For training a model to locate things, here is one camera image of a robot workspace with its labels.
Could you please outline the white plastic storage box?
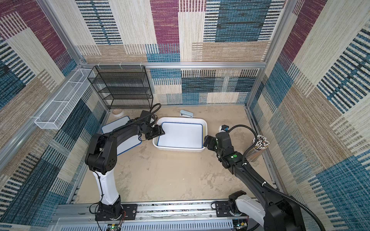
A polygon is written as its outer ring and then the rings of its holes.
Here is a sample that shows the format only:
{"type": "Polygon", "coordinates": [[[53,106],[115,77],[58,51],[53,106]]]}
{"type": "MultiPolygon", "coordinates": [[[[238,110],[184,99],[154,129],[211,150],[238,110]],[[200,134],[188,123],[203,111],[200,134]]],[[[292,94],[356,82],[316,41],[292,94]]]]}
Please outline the white plastic storage box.
{"type": "MultiPolygon", "coordinates": [[[[187,118],[187,117],[162,117],[157,121],[158,125],[162,125],[163,122],[175,122],[175,123],[194,123],[201,124],[203,126],[203,143],[204,137],[208,135],[208,125],[207,122],[199,118],[187,118]]],[[[158,147],[157,141],[159,137],[156,137],[152,140],[152,144],[163,151],[176,151],[176,152],[202,152],[205,150],[205,147],[202,149],[187,149],[187,148],[168,148],[168,147],[158,147]]]]}

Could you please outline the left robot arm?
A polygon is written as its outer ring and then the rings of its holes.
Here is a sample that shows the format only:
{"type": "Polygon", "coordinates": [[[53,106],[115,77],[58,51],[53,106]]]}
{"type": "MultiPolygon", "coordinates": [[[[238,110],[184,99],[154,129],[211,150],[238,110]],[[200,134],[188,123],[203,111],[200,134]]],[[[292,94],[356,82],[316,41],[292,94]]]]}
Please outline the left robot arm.
{"type": "Polygon", "coordinates": [[[161,125],[151,120],[135,119],[109,133],[96,134],[92,137],[85,163],[93,172],[100,193],[96,215],[104,215],[108,219],[117,219],[123,212],[120,195],[114,180],[114,168],[117,164],[117,147],[132,137],[145,135],[147,140],[165,134],[161,125]]]}

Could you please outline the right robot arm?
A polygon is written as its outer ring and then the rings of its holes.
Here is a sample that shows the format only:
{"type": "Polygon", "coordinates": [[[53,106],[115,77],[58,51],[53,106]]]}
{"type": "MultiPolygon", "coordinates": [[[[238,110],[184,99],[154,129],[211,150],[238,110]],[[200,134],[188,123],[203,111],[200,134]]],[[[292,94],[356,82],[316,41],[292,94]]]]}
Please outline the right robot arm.
{"type": "Polygon", "coordinates": [[[234,150],[228,132],[220,132],[215,137],[205,136],[203,146],[216,153],[223,167],[240,179],[260,204],[253,206],[245,195],[239,195],[233,199],[238,212],[254,219],[265,231],[306,230],[300,207],[279,192],[274,192],[274,188],[253,169],[243,155],[234,150]]]}

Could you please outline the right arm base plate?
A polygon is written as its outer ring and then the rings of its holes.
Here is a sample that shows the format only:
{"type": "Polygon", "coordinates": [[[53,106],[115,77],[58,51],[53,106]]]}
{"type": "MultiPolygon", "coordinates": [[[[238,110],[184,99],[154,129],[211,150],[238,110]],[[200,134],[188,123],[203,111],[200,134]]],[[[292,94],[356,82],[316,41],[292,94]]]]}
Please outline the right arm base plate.
{"type": "Polygon", "coordinates": [[[246,217],[247,215],[241,212],[232,211],[228,201],[213,201],[211,209],[215,210],[218,218],[224,217],[246,217]]]}

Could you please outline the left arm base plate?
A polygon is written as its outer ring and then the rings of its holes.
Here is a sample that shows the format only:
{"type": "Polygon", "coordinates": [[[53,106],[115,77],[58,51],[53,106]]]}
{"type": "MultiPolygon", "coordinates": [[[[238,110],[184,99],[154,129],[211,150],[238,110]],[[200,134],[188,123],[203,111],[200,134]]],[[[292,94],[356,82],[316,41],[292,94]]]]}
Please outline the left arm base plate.
{"type": "Polygon", "coordinates": [[[118,206],[98,207],[95,214],[95,221],[121,221],[135,220],[138,204],[122,204],[118,206]]]}

